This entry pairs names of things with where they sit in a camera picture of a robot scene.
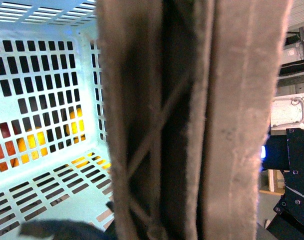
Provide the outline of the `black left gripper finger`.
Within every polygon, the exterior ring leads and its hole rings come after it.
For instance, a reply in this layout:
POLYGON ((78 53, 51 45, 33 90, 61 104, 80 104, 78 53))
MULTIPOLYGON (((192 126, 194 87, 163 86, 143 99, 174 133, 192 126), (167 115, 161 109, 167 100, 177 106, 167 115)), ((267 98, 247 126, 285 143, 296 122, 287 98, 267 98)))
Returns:
POLYGON ((22 223, 19 236, 53 240, 110 240, 106 232, 81 221, 33 220, 22 223))

